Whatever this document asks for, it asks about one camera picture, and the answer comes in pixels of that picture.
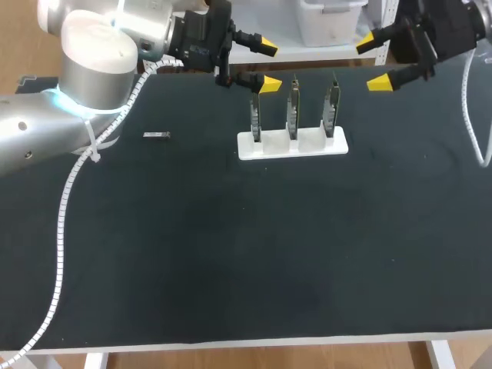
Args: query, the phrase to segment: white table edge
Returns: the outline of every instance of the white table edge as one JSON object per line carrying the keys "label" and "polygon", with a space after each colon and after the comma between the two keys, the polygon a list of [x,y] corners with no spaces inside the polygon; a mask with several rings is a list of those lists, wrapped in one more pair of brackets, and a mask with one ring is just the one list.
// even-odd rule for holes
{"label": "white table edge", "polygon": [[31,350],[30,355],[55,355],[55,354],[90,354],[90,353],[118,353],[118,352],[142,352],[142,351],[176,351],[196,350],[210,348],[235,348],[235,347],[272,347],[272,346],[309,346],[320,344],[380,344],[412,341],[440,341],[476,337],[492,334],[492,330],[459,331],[459,332],[429,332],[409,334],[376,334],[369,336],[335,336],[335,337],[303,337],[303,338],[273,338],[245,341],[218,341],[204,342],[200,344],[144,344],[138,346],[114,346],[114,347],[83,347]]}

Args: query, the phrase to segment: black table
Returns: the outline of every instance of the black table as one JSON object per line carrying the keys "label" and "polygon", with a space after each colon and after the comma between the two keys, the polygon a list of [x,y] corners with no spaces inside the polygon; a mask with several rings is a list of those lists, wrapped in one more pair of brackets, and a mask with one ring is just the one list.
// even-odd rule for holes
{"label": "black table", "polygon": [[[238,160],[248,91],[209,75],[153,76],[120,141],[76,181],[61,301],[36,348],[491,329],[492,170],[478,167],[461,117],[462,64],[394,94],[366,91],[384,68],[336,69],[349,153],[272,161]],[[485,146],[492,67],[479,64],[470,115]],[[302,127],[319,124],[333,70],[295,72]],[[284,125],[293,72],[272,75],[284,86],[262,97],[264,129]],[[0,178],[2,350],[19,349],[49,306],[58,203],[75,160]]]}

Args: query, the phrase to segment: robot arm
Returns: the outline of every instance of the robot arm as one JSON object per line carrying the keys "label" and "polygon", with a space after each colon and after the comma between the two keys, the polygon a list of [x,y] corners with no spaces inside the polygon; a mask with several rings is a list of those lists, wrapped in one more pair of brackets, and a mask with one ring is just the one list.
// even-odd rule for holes
{"label": "robot arm", "polygon": [[231,73],[232,42],[269,56],[277,47],[237,31],[227,0],[211,0],[208,13],[183,18],[173,16],[167,0],[39,0],[38,22],[61,38],[62,73],[57,89],[0,96],[0,175],[76,151],[91,133],[100,135],[131,96],[139,57],[174,56],[185,69],[215,72],[226,88],[235,83],[263,93],[281,86],[263,75]]}
{"label": "robot arm", "polygon": [[437,63],[475,49],[482,39],[492,42],[491,6],[490,0],[420,0],[415,14],[370,32],[357,46],[359,54],[391,40],[413,55],[414,64],[369,81],[369,90],[396,91],[419,77],[428,80]]}

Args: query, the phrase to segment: wooden floor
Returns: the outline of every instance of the wooden floor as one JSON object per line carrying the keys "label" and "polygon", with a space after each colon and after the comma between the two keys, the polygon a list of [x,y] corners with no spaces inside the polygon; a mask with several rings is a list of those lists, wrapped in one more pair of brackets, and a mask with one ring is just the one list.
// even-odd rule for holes
{"label": "wooden floor", "polygon": [[[36,21],[36,0],[1,0],[0,95],[15,91],[20,75],[58,75],[59,40]],[[450,343],[458,369],[469,369],[492,345],[492,337]],[[84,355],[60,355],[63,367],[82,369]],[[109,369],[427,369],[423,343],[270,347],[112,354]]]}

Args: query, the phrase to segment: white holder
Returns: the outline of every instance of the white holder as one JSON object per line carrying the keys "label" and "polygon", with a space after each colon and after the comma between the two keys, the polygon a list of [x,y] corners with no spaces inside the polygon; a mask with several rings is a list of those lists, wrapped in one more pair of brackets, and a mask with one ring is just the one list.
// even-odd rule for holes
{"label": "white holder", "polygon": [[298,139],[291,140],[287,129],[261,131],[261,142],[254,142],[253,134],[238,135],[238,155],[241,160],[297,158],[302,156],[342,155],[348,153],[344,129],[335,127],[333,138],[320,127],[299,128]]}

